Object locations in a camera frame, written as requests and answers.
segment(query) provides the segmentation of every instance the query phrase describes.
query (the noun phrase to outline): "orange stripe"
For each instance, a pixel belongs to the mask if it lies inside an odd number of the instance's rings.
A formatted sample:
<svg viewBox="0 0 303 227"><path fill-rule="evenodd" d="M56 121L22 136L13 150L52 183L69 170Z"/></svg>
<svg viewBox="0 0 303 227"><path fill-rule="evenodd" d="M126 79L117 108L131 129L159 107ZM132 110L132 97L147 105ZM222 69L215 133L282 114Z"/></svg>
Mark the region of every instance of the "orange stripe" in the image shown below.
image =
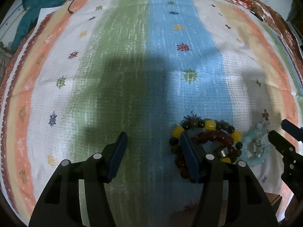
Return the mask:
<svg viewBox="0 0 303 227"><path fill-rule="evenodd" d="M275 54L274 50L272 49L271 45L267 42L267 40L264 37L264 34L260 30L260 28L251 20L251 18L241 9L234 8L234 10L237 12L237 14L244 19L244 21L251 27L251 34L254 35L257 39L260 45L266 49L266 52L268 53L268 56L270 58L270 64L271 66L276 70L278 73L278 85L279 89L281 91L281 95L283 98L283 103L284 103L284 111L285 111L285 118L291 121L293 124L297 125L298 124L298 110L297 106L295 104L294 98L291 94L291 86L289 83L289 80L287 78L285 69ZM290 136L288 133L285 133L285 138L290 141L296 148L298 146L297 141ZM287 185L282 182L281 189L280 189L280 194L282 195L282 202L280 205L280 208L277 212L277 216L281 215L282 212L287 207L287 203L290 199L291 196L291 191L287 187Z"/></svg>
<svg viewBox="0 0 303 227"><path fill-rule="evenodd" d="M86 4L87 0L76 0L73 3L71 9L76 12ZM52 49L57 38L61 35L63 30L69 23L69 19L72 15L66 10L61 21L56 24L53 30L48 36L53 35L48 42L43 42L36 50L34 57L30 59L30 70L28 74L23 78L22 88L15 90L19 93L17 104L16 127L15 127L15 163L17 170L17 177L19 183L19 191L22 194L26 209L31 215L34 206L36 205L36 199L34 197L33 180L31 175L31 165L28 160L27 151L27 130L29 125L29 117L31 113L31 96L35 86L35 82L41 72L42 66L48 57L50 50Z"/></svg>

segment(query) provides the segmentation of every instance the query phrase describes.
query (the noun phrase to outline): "white screw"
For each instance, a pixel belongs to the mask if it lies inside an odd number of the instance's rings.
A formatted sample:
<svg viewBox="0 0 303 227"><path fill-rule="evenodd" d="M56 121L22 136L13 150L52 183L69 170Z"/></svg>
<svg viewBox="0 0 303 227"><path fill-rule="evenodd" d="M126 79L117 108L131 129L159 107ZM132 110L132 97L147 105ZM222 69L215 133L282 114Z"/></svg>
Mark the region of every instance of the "white screw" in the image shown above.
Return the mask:
<svg viewBox="0 0 303 227"><path fill-rule="evenodd" d="M100 154L100 153L97 153L97 154L93 155L94 159L100 159L101 157L102 157L102 154Z"/></svg>
<svg viewBox="0 0 303 227"><path fill-rule="evenodd" d="M246 163L244 162L244 161L239 161L239 166L241 166L241 167L245 167L246 166Z"/></svg>
<svg viewBox="0 0 303 227"><path fill-rule="evenodd" d="M212 154L207 154L206 158L209 160L213 160L215 158L215 156L213 156Z"/></svg>
<svg viewBox="0 0 303 227"><path fill-rule="evenodd" d="M67 166L68 164L69 164L69 161L67 159L65 159L61 162L61 166Z"/></svg>

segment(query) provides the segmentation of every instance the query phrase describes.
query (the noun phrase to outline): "green stripe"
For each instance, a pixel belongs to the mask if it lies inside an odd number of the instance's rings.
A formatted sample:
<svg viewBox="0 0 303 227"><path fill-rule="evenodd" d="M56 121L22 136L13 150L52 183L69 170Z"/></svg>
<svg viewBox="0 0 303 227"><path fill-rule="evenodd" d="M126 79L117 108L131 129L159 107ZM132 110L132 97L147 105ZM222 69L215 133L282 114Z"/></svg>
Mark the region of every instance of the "green stripe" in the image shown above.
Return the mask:
<svg viewBox="0 0 303 227"><path fill-rule="evenodd" d="M128 148L117 178L106 187L107 196L117 226L147 226L139 192L146 181L140 170L143 104L148 94L144 70L148 0L111 3L74 78L66 116L74 119L76 135L69 148L75 161L86 160L125 131Z"/></svg>

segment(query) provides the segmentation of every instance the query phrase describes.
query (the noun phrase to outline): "red flower print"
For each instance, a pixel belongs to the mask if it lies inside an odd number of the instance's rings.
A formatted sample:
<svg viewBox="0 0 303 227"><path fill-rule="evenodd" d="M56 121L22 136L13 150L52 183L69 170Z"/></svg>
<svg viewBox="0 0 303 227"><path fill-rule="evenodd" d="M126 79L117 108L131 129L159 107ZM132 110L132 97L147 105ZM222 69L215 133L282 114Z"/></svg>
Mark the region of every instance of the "red flower print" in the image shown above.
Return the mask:
<svg viewBox="0 0 303 227"><path fill-rule="evenodd" d="M72 58L75 58L77 57L79 52L75 51L75 52L72 52L70 55L69 55L69 59L72 59Z"/></svg>
<svg viewBox="0 0 303 227"><path fill-rule="evenodd" d="M180 51L189 51L189 46L187 44L181 43L181 44L177 44L177 50Z"/></svg>

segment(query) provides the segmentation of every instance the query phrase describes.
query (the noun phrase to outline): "bedsheet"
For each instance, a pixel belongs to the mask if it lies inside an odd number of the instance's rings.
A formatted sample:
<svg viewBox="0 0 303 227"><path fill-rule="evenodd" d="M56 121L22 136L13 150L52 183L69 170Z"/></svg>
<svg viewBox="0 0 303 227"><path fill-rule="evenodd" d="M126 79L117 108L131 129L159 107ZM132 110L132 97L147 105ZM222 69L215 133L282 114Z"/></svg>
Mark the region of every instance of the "bedsheet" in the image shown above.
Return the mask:
<svg viewBox="0 0 303 227"><path fill-rule="evenodd" d="M61 160L86 160L125 131L128 148L106 185L117 226L190 226L202 185L180 177L168 140L191 111L246 133L266 109L270 129L302 153L280 127L285 118L302 126L298 62L243 6L75 0L73 14L68 6L39 18L0 89L1 188L25 223ZM272 149L252 171L283 196L283 219L292 193L281 155Z"/></svg>

